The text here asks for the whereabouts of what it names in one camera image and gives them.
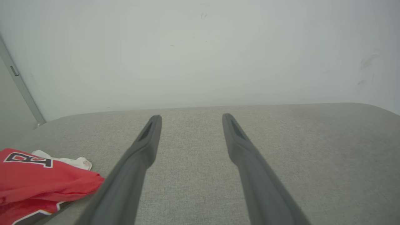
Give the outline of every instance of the gray cushion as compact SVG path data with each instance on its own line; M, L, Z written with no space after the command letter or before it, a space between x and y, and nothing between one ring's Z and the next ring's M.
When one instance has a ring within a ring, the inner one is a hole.
M366 104L99 112L48 122L13 147L86 157L106 177L147 120L163 118L137 225L250 224L221 117L231 113L312 224L400 224L400 116ZM88 198L47 224L73 224Z

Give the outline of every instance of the red jersey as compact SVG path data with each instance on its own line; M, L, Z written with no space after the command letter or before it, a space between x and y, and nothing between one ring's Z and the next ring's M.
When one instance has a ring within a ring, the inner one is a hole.
M65 202L93 194L103 181L92 171L4 149L0 152L0 224L33 224Z

